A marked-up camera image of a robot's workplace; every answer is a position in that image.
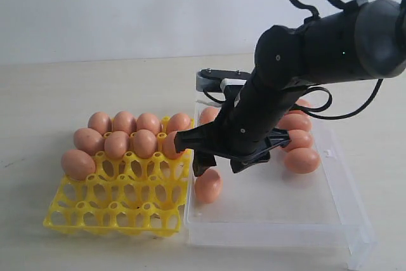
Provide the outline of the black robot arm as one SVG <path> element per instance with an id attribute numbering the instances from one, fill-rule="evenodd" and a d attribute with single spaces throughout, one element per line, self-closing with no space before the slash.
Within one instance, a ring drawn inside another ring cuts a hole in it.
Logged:
<path id="1" fill-rule="evenodd" d="M 216 157 L 229 159 L 239 173 L 287 146 L 289 135 L 277 124 L 301 96 L 324 84 L 392 78 L 404 70 L 405 3 L 354 0 L 296 29 L 275 25 L 258 40 L 252 72 L 197 73 L 197 91 L 225 100 L 213 122 L 176 135 L 176 150 L 193 150 L 195 176 L 215 166 Z"/>

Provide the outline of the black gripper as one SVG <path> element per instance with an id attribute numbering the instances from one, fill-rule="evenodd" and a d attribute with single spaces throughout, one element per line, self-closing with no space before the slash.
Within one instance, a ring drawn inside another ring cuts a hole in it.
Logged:
<path id="1" fill-rule="evenodd" d="M 233 173 L 266 163 L 272 149 L 284 148 L 291 142 L 288 131 L 276 125 L 307 89 L 271 88 L 256 75 L 243 86 L 227 86 L 218 117 L 199 127 L 178 131 L 175 149 L 194 151 L 194 176 L 202 176 L 216 166 L 216 157 L 229 160 Z"/>

